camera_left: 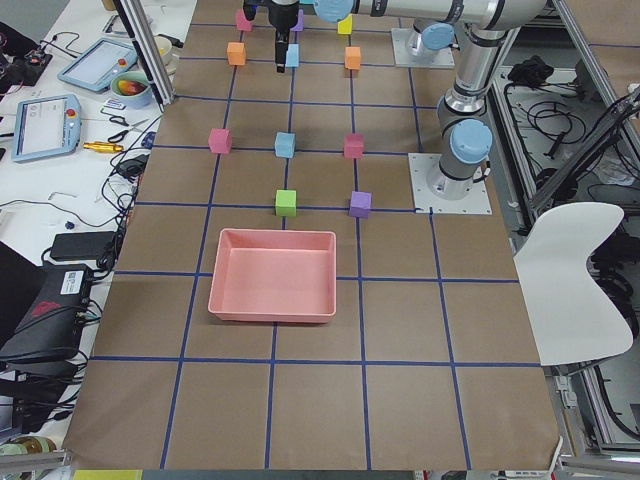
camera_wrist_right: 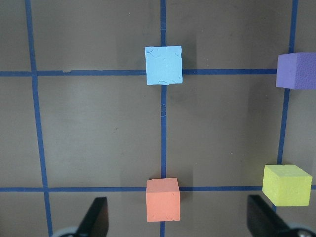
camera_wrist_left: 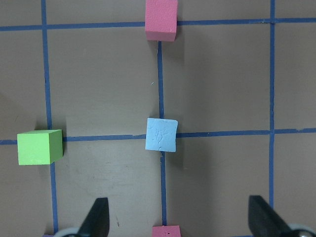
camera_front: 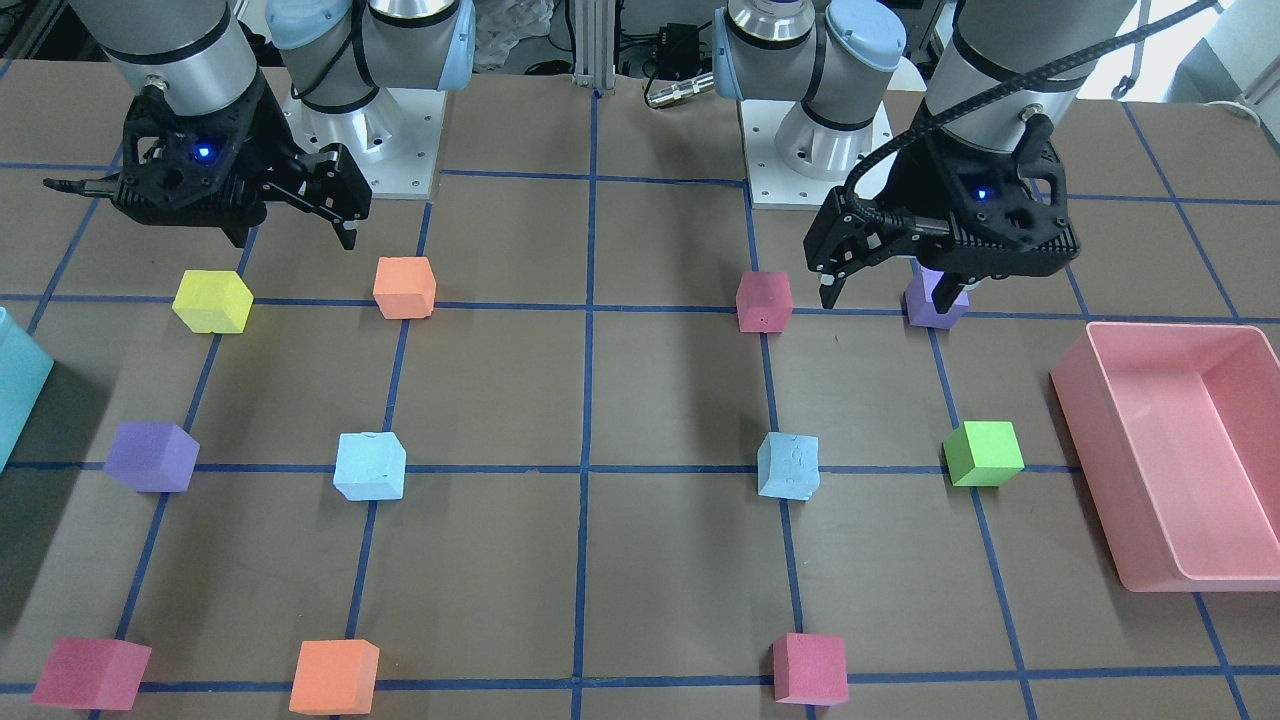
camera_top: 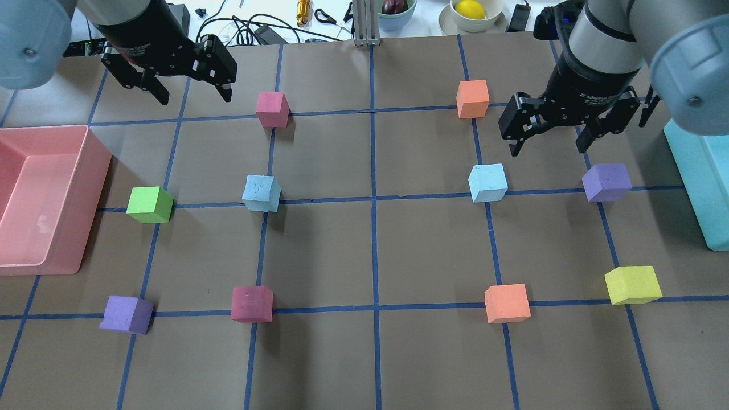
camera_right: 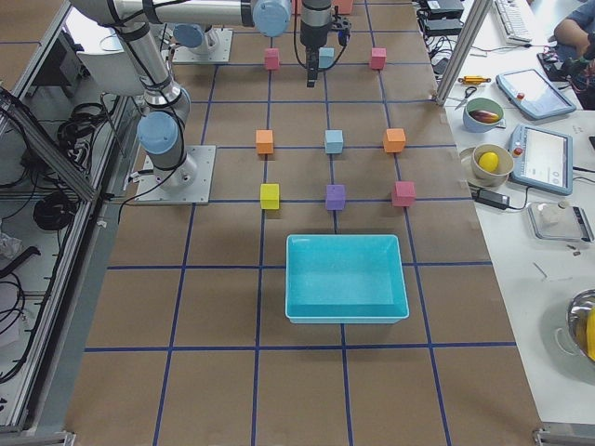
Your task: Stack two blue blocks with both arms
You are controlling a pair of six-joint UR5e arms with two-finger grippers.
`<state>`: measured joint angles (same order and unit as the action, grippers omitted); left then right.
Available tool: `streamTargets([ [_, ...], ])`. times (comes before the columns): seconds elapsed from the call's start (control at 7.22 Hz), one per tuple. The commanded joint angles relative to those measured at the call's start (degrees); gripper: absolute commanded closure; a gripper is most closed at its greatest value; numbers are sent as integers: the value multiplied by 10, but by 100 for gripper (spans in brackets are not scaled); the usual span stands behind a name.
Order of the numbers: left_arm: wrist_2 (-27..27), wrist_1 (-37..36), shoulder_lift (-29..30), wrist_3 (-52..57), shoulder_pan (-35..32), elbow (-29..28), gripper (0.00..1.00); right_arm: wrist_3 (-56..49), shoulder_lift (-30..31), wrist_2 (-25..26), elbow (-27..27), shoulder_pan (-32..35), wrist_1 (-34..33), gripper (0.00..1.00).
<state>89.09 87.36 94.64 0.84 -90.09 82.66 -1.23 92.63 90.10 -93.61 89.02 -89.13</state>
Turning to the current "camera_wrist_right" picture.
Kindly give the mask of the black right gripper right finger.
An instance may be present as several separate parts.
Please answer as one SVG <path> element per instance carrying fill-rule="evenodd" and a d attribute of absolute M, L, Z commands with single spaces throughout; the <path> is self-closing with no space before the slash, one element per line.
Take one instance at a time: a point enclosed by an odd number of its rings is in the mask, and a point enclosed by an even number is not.
<path fill-rule="evenodd" d="M 253 237 L 285 237 L 290 233 L 289 226 L 259 195 L 247 198 L 246 222 Z"/>

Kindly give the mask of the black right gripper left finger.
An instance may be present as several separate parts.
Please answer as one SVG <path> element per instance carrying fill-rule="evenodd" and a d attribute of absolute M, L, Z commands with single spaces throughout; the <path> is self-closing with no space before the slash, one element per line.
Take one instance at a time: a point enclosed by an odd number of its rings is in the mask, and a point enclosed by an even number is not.
<path fill-rule="evenodd" d="M 76 237 L 106 237 L 109 230 L 108 202 L 96 197 L 75 232 Z"/>

